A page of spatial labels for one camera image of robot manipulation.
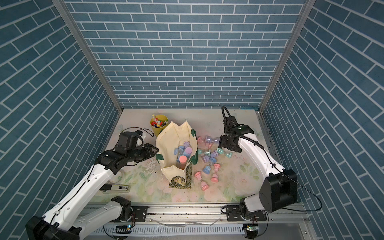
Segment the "blue hourglass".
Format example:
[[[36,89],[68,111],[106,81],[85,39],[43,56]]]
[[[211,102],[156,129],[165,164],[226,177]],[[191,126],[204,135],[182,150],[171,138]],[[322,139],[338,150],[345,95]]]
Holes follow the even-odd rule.
[[[179,146],[179,147],[174,149],[174,155],[175,156],[181,156],[181,155],[183,155],[184,151],[185,151],[185,147]]]

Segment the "cream canvas tote bag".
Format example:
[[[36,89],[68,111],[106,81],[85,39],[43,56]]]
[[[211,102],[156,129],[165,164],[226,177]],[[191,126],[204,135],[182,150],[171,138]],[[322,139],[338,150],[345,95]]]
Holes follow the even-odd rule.
[[[184,156],[188,158],[184,170],[177,167],[179,156],[174,155],[174,149],[184,146]],[[157,136],[156,147],[159,152],[156,154],[161,171],[169,181],[169,187],[175,189],[189,189],[192,184],[192,165],[198,161],[197,132],[185,121],[181,125],[170,122]]]

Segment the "large pink hourglass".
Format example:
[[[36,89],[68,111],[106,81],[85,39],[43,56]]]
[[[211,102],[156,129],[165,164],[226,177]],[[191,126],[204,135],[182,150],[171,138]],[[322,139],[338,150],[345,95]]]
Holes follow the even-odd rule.
[[[181,170],[184,170],[188,162],[188,158],[184,155],[179,156],[177,160],[177,167]]]

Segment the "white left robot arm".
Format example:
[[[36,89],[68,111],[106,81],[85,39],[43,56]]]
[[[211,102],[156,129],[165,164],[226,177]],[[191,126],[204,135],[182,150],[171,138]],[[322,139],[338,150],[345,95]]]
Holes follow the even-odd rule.
[[[140,163],[154,157],[159,149],[145,144],[117,153],[101,153],[82,180],[43,216],[33,216],[26,223],[30,240],[82,240],[111,221],[131,222],[131,201],[114,197],[103,207],[79,217],[94,195],[130,162]]]

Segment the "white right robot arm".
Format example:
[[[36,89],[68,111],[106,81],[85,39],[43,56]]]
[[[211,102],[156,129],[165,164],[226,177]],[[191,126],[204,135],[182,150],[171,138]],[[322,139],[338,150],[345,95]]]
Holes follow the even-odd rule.
[[[255,194],[241,200],[243,215],[257,211],[272,213],[298,200],[297,174],[280,165],[261,145],[248,125],[238,124],[234,116],[224,117],[224,135],[219,147],[246,153],[263,177],[263,184]]]

